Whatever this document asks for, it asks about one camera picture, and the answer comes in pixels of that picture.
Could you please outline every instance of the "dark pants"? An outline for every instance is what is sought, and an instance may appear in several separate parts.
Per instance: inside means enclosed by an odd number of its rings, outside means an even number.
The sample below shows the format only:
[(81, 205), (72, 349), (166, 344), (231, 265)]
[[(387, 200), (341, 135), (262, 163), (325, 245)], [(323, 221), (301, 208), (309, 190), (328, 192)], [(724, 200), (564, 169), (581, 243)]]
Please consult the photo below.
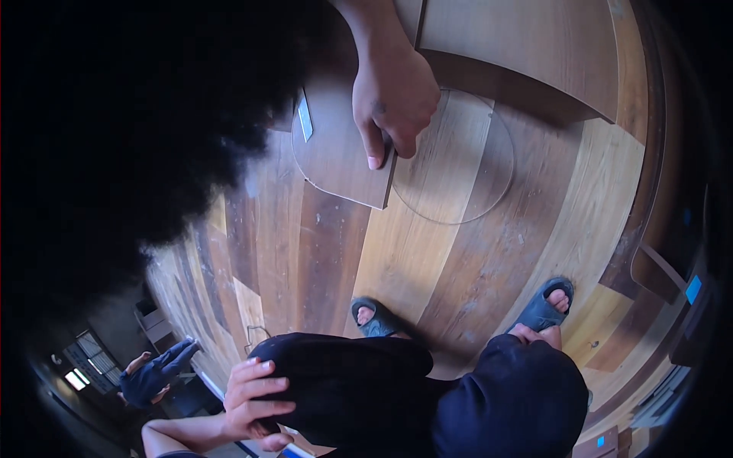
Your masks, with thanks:
[(186, 339), (170, 347), (165, 353), (148, 363), (152, 364), (153, 368), (159, 373), (161, 388), (172, 382), (180, 374), (197, 351), (199, 351), (199, 346)]
[(474, 371), (453, 381), (427, 378), (430, 353), (394, 337), (292, 333), (250, 356), (275, 361), (273, 377), (290, 379), (265, 399), (297, 407), (272, 420), (339, 456), (399, 448), (394, 456), (564, 458), (586, 415), (588, 392), (572, 360), (510, 335), (491, 339)]

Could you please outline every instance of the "window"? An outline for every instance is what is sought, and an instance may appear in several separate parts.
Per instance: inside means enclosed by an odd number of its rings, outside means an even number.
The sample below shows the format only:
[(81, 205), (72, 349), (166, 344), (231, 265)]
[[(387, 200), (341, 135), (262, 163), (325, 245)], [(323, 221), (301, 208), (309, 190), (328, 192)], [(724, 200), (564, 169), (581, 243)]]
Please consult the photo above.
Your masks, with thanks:
[(79, 377), (79, 375), (81, 375), (79, 369), (74, 369), (64, 376), (66, 381), (69, 382), (72, 387), (76, 388), (77, 391), (83, 390), (89, 384), (89, 381), (83, 375), (82, 377), (84, 378)]
[(87, 357), (89, 364), (107, 380), (115, 386), (118, 386), (119, 375), (122, 373), (115, 365), (112, 358), (107, 356), (102, 347), (97, 343), (94, 336), (89, 331), (84, 331), (76, 338), (81, 350)]

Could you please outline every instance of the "rubber slipper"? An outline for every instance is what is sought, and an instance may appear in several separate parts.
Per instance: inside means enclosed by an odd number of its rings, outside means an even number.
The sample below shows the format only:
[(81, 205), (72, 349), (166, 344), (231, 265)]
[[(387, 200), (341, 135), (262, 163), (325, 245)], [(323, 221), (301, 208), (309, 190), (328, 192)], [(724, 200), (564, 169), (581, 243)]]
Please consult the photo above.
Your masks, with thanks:
[[(361, 307), (367, 307), (374, 312), (374, 316), (363, 325), (359, 325), (357, 320)], [(388, 308), (376, 299), (363, 296), (352, 300), (351, 314), (356, 322), (356, 327), (359, 328), (365, 337), (389, 337), (399, 332), (406, 333), (410, 336), (407, 333), (408, 329), (402, 319), (389, 311)]]
[[(556, 289), (562, 289), (565, 291), (565, 295), (568, 299), (568, 307), (565, 313), (561, 313), (555, 309), (548, 301), (550, 293)], [(522, 310), (522, 313), (517, 318), (517, 321), (507, 329), (509, 332), (516, 326), (517, 323), (522, 323), (528, 328), (535, 332), (550, 328), (552, 326), (560, 326), (565, 320), (567, 314), (570, 312), (570, 306), (572, 305), (573, 288), (572, 283), (565, 277), (555, 277), (547, 280), (536, 293), (532, 299), (529, 300), (527, 307)]]

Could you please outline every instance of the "blue tape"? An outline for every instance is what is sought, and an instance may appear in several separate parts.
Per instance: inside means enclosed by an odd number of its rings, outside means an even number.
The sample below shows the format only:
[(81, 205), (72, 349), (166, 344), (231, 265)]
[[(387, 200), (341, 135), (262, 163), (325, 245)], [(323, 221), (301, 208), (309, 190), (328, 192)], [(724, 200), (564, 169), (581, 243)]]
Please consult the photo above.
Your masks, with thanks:
[(700, 278), (695, 275), (695, 277), (690, 282), (690, 286), (685, 291), (685, 295), (688, 297), (690, 305), (692, 305), (695, 302), (695, 299), (697, 299), (697, 295), (700, 292), (700, 287), (702, 287), (702, 281), (700, 281)]

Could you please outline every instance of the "person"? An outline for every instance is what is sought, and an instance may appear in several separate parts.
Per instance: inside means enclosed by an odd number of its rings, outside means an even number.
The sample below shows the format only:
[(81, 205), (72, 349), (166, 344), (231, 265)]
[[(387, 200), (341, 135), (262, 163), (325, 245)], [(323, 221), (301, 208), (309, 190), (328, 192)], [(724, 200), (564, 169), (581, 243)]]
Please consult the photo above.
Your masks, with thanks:
[[(351, 308), (364, 339), (291, 333), (261, 342), (232, 370), (226, 414), (148, 423), (146, 453), (202, 454), (246, 437), (279, 450), (292, 442), (282, 424), (336, 447), (328, 458), (565, 458), (588, 401), (580, 371), (561, 351), (559, 324), (572, 295), (566, 278), (548, 280), (517, 322), (489, 340), (474, 370), (451, 381), (427, 377), (430, 352), (409, 327), (378, 301), (358, 298)], [(277, 414), (265, 415), (266, 402)]]
[(145, 409), (159, 403), (171, 389), (171, 382), (201, 349), (198, 339), (186, 336), (162, 355), (148, 361), (150, 352), (133, 359), (119, 375), (117, 393), (125, 405)]
[[(391, 0), (332, 3), (358, 46), (353, 108), (373, 165), (375, 126), (413, 154), (440, 97), (430, 67)], [(266, 154), (269, 114), (296, 96), (329, 39), (325, 1), (228, 7), (167, 3), (140, 14), (16, 2), (3, 11), (12, 20), (3, 22), (2, 230), (12, 243), (2, 264), (12, 268), (2, 271), (1, 325), (3, 366), (15, 374), (4, 386), (21, 394), (4, 396), (13, 418), (4, 436), (34, 431), (27, 454), (52, 444), (54, 456), (78, 456), (79, 445), (49, 418), (24, 355), (55, 335), (49, 328), (139, 285), (148, 248), (175, 240), (214, 193), (240, 184)]]

